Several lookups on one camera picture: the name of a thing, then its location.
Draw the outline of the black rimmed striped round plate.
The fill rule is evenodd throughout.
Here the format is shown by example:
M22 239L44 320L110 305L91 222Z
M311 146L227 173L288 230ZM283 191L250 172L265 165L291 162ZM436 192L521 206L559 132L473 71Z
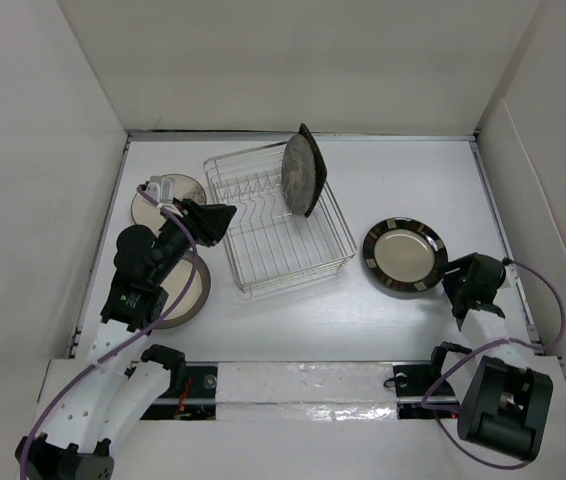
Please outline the black rimmed striped round plate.
M408 217L388 218L370 228L362 255L365 267L384 288L402 294L435 288L448 263L447 248L438 233Z

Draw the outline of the beige plate with tree pattern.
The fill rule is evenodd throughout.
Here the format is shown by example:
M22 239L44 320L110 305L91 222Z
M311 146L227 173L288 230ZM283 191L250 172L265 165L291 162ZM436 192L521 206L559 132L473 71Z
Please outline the beige plate with tree pattern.
M207 203L207 196L203 186L194 178L182 174L167 174L174 181L174 197L178 200L184 198L195 201L199 205ZM130 207L130 214L134 224L141 224L157 231L165 222L158 208L153 207L138 194Z

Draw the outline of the beige plate with brown rim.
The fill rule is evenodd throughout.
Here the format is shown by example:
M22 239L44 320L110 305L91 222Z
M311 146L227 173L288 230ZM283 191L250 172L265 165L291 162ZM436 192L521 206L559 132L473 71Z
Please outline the beige plate with brown rim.
M167 292L168 299L162 313L174 303L177 296L182 292L189 279L194 257L188 251L179 263L174 267L168 277L162 282L161 287ZM165 317L157 329L171 329L179 327L192 320L203 308L211 292L211 275L207 264L202 258L197 260L197 269L192 285L180 303Z

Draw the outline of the grey round deer plate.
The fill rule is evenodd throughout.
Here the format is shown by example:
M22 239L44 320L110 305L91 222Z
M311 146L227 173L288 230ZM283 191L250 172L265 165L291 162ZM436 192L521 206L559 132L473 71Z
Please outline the grey round deer plate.
M316 188L316 166L309 141L301 134L292 136L282 157L281 189L289 210L305 215Z

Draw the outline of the black square floral plate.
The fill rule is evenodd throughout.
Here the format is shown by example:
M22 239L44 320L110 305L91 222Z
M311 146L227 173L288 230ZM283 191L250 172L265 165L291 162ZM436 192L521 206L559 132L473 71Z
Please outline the black square floral plate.
M298 133L308 141L314 160L314 169L315 169L314 193L308 209L304 212L304 216L308 218L312 214L315 206L317 205L318 200L324 189L327 180L327 166L324 161L322 152L318 146L318 143L314 138L314 135L312 134L312 132L305 123L300 124Z

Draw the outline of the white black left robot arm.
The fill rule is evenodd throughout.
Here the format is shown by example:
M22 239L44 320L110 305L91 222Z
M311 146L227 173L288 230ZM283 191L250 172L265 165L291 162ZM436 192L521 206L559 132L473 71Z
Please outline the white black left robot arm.
M161 395L185 387L185 356L148 345L151 332L176 306L162 283L187 253L212 247L237 209L180 201L163 209L158 234L145 225L124 229L116 241L115 274L101 321L78 373L49 403L15 457L22 479L109 479L114 453Z

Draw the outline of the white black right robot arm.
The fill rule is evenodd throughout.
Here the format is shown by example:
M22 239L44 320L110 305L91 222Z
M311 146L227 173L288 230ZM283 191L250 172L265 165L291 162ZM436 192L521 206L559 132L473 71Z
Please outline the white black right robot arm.
M420 405L434 414L455 414L454 445L481 446L522 468L540 451L553 382L519 352L542 352L544 346L510 336L494 302L513 263L473 253L442 268L444 292L465 342L443 342L433 350Z

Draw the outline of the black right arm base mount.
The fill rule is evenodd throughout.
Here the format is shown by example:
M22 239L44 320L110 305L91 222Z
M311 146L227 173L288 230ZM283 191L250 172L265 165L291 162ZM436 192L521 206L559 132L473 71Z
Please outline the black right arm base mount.
M443 383L429 397L430 403L449 407L449 410L435 411L424 409L421 400L428 388L437 379L425 363L399 363L392 366L392 374L383 383L393 390L396 397L399 420L456 419L460 404L448 383Z

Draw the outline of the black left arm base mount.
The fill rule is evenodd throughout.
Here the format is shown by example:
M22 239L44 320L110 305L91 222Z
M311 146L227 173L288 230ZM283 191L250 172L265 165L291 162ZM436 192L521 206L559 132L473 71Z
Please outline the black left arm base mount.
M147 421L207 421L216 418L217 363L188 363L182 379L156 399L141 417Z

